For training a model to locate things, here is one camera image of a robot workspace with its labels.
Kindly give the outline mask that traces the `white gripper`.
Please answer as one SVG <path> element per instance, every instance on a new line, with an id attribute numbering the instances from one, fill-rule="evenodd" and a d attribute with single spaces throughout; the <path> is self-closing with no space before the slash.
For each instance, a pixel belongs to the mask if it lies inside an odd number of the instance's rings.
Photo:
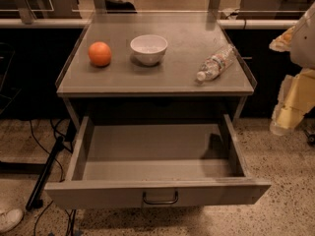
<path id="1" fill-rule="evenodd" d="M 269 48 L 278 52 L 290 51 L 291 61 L 304 68 L 296 76 L 286 75 L 280 87 L 270 131 L 283 136 L 291 133 L 315 107 L 315 3 L 295 28 L 291 27 L 273 39 Z"/>

